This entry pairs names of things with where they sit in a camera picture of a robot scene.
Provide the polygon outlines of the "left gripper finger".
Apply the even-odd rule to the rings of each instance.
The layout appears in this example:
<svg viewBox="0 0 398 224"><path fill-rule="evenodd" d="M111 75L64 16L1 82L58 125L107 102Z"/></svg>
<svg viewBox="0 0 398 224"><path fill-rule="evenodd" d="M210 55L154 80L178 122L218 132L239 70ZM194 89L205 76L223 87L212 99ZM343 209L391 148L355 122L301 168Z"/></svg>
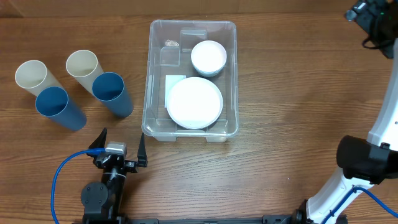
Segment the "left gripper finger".
<svg viewBox="0 0 398 224"><path fill-rule="evenodd" d="M90 144L89 149L105 148L107 128L103 128L101 134Z"/></svg>
<svg viewBox="0 0 398 224"><path fill-rule="evenodd" d="M147 153L146 153L146 146L145 146L145 137L144 133L141 134L139 148L137 151L137 166L138 167L147 167L148 160L147 160Z"/></svg>

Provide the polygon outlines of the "light blue bowl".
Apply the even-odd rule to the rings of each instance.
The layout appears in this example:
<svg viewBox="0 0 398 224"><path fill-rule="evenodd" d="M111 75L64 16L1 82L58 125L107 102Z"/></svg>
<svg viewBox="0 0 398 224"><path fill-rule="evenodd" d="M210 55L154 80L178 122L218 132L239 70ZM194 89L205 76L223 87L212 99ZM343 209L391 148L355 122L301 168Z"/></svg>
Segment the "light blue bowl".
<svg viewBox="0 0 398 224"><path fill-rule="evenodd" d="M221 70L216 70L214 72L205 72L202 70L197 70L197 72L201 75L201 74L219 74Z"/></svg>

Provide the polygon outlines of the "pink bowl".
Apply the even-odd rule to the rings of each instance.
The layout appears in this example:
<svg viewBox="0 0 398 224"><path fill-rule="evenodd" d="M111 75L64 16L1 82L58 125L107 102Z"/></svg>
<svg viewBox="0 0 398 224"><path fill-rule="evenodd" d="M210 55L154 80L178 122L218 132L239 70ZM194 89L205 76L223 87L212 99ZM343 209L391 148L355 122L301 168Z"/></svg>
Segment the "pink bowl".
<svg viewBox="0 0 398 224"><path fill-rule="evenodd" d="M204 40L192 49L191 61L200 73L218 73L226 64L225 48L213 40Z"/></svg>

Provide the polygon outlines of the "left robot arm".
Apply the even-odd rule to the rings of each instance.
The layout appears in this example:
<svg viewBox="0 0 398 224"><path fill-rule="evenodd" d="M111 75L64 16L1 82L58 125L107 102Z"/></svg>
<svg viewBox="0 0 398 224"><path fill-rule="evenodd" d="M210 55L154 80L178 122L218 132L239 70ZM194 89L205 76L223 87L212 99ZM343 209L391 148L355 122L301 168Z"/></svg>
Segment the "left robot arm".
<svg viewBox="0 0 398 224"><path fill-rule="evenodd" d="M93 164L103 171L99 182L90 182L81 191L84 206L83 223L128 223L126 215L120 213L124 183L128 173L136 173L140 167L147 167L144 134L141 134L137 159L126 159L127 146L123 142L106 142L107 129L90 144L89 152Z"/></svg>

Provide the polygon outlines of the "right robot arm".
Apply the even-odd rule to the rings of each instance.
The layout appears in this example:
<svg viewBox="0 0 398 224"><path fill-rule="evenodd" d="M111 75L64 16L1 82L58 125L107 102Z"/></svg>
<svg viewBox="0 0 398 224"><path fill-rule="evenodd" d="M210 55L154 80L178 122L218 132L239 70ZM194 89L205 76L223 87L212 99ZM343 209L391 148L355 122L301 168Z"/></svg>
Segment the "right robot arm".
<svg viewBox="0 0 398 224"><path fill-rule="evenodd" d="M397 178L397 1L358 1L345 13L368 37L362 46L380 50L393 61L384 101L366 139L345 136L337 153L338 167L320 191L304 201L284 223L347 223L343 211L361 193L366 193L387 213L397 213L369 189L385 179Z"/></svg>

